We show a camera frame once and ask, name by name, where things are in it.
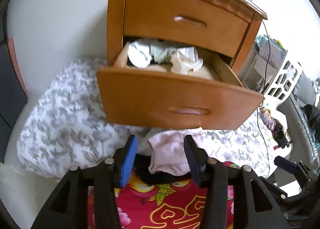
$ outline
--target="gray floral pattern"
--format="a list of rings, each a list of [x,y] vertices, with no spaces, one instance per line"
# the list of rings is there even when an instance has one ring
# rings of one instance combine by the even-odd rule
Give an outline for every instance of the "gray floral pattern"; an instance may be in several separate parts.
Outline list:
[[[107,122],[96,78],[104,64],[101,58],[81,59],[52,81],[17,141],[23,168],[62,178],[70,167],[92,167],[112,156],[129,134],[145,137],[150,128]]]
[[[143,139],[148,127],[107,122],[100,98],[96,71],[105,59],[87,58],[70,63],[51,83],[26,121],[17,141],[19,160],[26,170],[41,176],[62,178],[74,166],[87,168],[114,154],[129,134]],[[254,112],[235,131],[205,130],[217,145],[220,161],[250,165],[260,176],[275,170],[271,132]]]
[[[216,150],[210,156],[221,162],[231,161],[239,166],[249,165],[258,176],[271,175],[276,170],[273,160],[278,154],[275,154],[273,146],[277,143],[272,139],[271,131],[262,122],[260,113],[258,120],[266,145],[258,129],[255,111],[237,130],[204,130],[206,136],[216,144]]]

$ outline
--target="drawer front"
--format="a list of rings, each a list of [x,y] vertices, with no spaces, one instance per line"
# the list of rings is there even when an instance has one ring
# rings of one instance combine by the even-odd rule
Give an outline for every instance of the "drawer front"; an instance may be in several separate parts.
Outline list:
[[[237,129],[263,101],[214,80],[103,67],[98,84],[108,122],[148,127]]]
[[[201,0],[126,0],[124,36],[178,41],[234,57],[248,24]]]

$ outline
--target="blue gripper pad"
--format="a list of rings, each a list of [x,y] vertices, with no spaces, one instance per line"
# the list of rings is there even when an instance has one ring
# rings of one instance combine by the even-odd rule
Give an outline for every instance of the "blue gripper pad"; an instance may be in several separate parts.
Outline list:
[[[129,182],[131,171],[133,168],[134,159],[137,154],[137,138],[135,135],[130,135],[128,138],[127,144],[130,143],[129,148],[127,150],[127,154],[124,158],[124,162],[121,167],[121,177],[120,177],[120,185],[121,187],[125,187],[125,185]]]
[[[201,151],[193,140],[191,135],[187,135],[183,140],[184,152],[191,171],[193,181],[199,186],[201,184],[201,172],[205,168],[205,162],[208,159],[207,153]]]
[[[292,163],[281,156],[275,158],[274,164],[290,174],[295,174],[299,170],[297,164]]]

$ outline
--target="red floral fabric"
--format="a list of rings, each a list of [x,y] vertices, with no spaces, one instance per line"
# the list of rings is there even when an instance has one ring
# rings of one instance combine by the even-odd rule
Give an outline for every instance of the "red floral fabric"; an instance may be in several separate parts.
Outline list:
[[[239,168],[232,162],[225,166]],[[88,227],[95,229],[93,188],[88,196]],[[122,228],[196,229],[200,227],[207,189],[200,189],[192,179],[171,184],[148,185],[132,173],[123,189],[115,189]],[[233,228],[233,187],[228,186],[227,229]]]

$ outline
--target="open drawer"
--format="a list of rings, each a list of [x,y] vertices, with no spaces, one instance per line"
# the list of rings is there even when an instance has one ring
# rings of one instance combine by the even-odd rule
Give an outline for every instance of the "open drawer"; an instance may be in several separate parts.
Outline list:
[[[185,129],[237,129],[264,97],[243,87],[215,52],[198,49],[204,65],[188,75],[171,65],[127,66],[129,44],[113,66],[97,72],[108,122]]]

